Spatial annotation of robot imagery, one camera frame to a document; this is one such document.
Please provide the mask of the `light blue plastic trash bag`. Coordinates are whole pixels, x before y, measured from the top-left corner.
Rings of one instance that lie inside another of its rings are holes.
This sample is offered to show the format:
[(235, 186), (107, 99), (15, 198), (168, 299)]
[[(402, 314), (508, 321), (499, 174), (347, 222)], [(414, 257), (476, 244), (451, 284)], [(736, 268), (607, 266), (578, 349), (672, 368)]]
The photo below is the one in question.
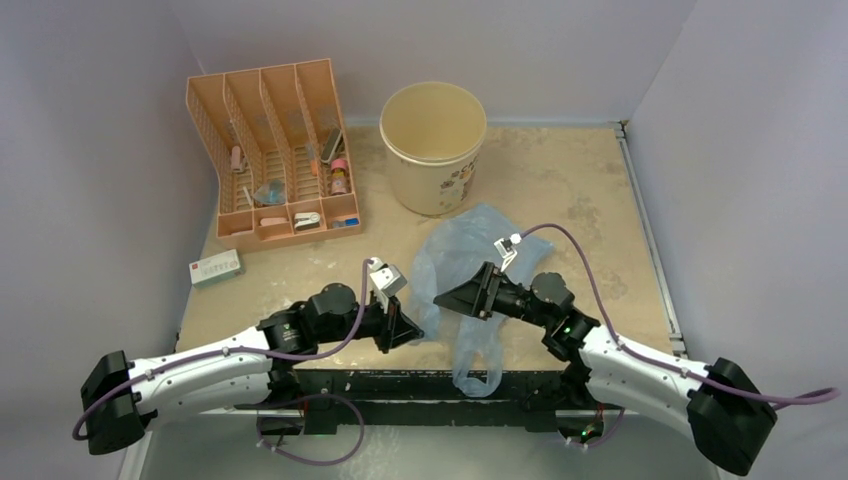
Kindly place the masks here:
[(499, 210), (481, 203), (437, 226), (412, 262), (406, 314), (425, 332), (425, 340), (451, 347), (453, 385), (467, 397), (488, 397), (501, 383), (500, 330), (506, 317), (460, 316), (436, 306), (433, 299), (469, 280), (485, 261), (500, 266), (494, 242), (518, 231)]

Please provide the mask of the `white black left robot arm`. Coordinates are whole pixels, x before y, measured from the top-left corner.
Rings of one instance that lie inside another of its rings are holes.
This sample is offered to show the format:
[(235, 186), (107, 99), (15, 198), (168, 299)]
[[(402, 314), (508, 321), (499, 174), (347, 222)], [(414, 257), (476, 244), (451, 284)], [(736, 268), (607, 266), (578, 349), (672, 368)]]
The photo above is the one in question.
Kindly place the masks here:
[(391, 296), (358, 302), (341, 283), (325, 286), (238, 334), (185, 352), (130, 360), (103, 356), (80, 389), (83, 413), (72, 430), (92, 455), (124, 449), (153, 427), (217, 408), (284, 409), (303, 396), (295, 365), (322, 358), (319, 347), (371, 338), (382, 353), (424, 332)]

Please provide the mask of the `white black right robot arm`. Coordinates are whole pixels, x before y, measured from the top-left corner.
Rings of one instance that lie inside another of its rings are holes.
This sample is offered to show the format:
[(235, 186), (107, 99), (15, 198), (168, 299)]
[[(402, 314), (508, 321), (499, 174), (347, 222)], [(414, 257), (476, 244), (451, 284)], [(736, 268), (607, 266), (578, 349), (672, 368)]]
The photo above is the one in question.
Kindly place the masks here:
[(612, 404), (680, 432), (717, 467), (747, 475), (777, 422), (774, 408), (736, 363), (712, 364), (665, 354), (623, 337), (581, 312), (557, 273), (524, 286), (486, 262), (435, 305), (487, 320), (496, 314), (543, 328), (542, 343), (567, 367), (564, 399), (576, 407)]

